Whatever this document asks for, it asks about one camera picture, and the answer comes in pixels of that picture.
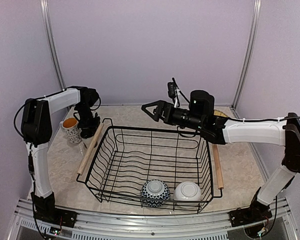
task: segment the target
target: wooden stick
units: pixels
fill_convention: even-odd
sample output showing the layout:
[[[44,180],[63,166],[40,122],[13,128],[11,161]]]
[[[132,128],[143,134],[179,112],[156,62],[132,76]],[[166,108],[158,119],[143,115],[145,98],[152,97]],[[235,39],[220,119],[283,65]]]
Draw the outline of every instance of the wooden stick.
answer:
[[[220,165],[219,151],[218,147],[215,144],[212,144],[213,157],[214,157],[214,166],[216,172],[216,181],[218,184],[218,189],[224,189],[224,178],[222,176],[222,169]]]
[[[95,147],[95,145],[96,145],[96,142],[97,142],[97,140],[98,140],[98,138],[99,138],[99,135],[101,134],[101,131],[102,131],[102,128],[104,127],[104,123],[102,122],[102,123],[100,123],[100,125],[99,125],[99,127],[97,128],[97,130],[95,131],[95,134],[93,135],[93,137],[92,137],[92,140],[91,140],[91,142],[90,142],[90,145],[89,145],[89,147],[88,147],[88,149],[86,150],[86,153],[85,153],[85,155],[84,155],[84,157],[83,157],[83,159],[82,159],[82,161],[81,161],[81,164],[80,164],[80,167],[79,167],[79,169],[78,169],[78,174],[79,175],[82,175],[82,173],[84,172],[84,170],[85,170],[85,168],[86,168],[86,165],[87,165],[87,163],[88,163],[88,160],[89,160],[89,158],[90,158],[90,156],[91,156],[91,153],[92,153],[92,151],[93,151],[93,149],[94,149],[94,147]]]

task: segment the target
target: black wire dish rack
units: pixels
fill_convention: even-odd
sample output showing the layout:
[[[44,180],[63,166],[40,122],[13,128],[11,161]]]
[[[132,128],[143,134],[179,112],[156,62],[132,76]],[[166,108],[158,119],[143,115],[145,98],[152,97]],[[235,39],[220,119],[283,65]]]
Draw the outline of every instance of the black wire dish rack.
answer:
[[[140,197],[142,186],[152,179],[165,182],[169,200],[159,209],[200,213],[213,198],[214,183],[209,143],[199,133],[130,126],[106,129],[92,159],[84,183],[99,200],[148,207]],[[190,181],[201,189],[200,201],[174,200],[176,187]],[[192,208],[182,206],[194,205]]]

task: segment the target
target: bowl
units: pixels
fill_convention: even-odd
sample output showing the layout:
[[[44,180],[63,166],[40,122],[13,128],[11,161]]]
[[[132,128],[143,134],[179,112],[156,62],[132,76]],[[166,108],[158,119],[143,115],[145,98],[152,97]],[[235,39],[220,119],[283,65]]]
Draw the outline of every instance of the bowl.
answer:
[[[167,184],[159,179],[152,179],[147,181],[141,188],[140,197],[148,198],[141,200],[145,205],[151,208],[158,208],[165,204],[164,201],[170,198],[170,191]]]
[[[184,209],[191,209],[198,206],[198,203],[186,203],[187,201],[200,201],[201,189],[192,181],[184,181],[180,183],[174,190],[174,200],[184,201],[185,203],[177,203]]]

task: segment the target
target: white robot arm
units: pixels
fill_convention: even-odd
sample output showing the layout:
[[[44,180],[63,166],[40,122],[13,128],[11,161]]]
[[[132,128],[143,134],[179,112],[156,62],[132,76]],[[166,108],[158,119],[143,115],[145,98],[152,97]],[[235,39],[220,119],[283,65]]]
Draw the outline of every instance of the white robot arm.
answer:
[[[168,95],[174,99],[177,94],[173,91],[173,85],[178,86],[172,80],[168,83]],[[168,125],[196,130],[212,144],[244,142],[285,146],[281,165],[256,192],[250,207],[229,213],[233,227],[271,218],[270,203],[300,173],[300,117],[295,113],[276,119],[255,120],[215,116],[215,98],[203,90],[192,91],[188,102],[189,110],[177,108],[175,104],[163,100],[145,104],[141,109],[157,122],[162,120]],[[155,107],[153,112],[147,109],[149,107]]]
[[[100,124],[100,117],[97,114],[93,116],[90,107],[98,99],[95,89],[72,86],[50,96],[26,100],[21,132],[28,152],[29,172],[35,182],[31,198],[36,219],[58,225],[62,219],[63,226],[74,226],[77,213],[55,207],[55,196],[49,181],[47,152],[52,136],[51,115],[75,105],[74,109],[80,116],[78,128],[81,129],[81,136],[92,137]]]

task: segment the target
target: white wall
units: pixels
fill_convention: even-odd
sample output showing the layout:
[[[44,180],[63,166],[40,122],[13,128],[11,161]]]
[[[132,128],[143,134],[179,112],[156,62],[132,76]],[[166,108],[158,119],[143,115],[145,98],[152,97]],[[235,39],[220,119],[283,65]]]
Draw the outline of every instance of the white wall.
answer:
[[[262,1],[253,56],[238,113],[246,118],[300,116],[300,0]],[[258,144],[268,172],[281,164],[284,149]],[[286,191],[300,233],[300,174]]]
[[[0,0],[0,240],[31,185],[27,150],[14,130],[14,115],[27,98],[57,91],[40,2]],[[53,116],[54,129],[64,114]]]
[[[168,99],[204,89],[230,105],[247,48],[253,0],[53,0],[67,86],[96,88],[105,104]]]

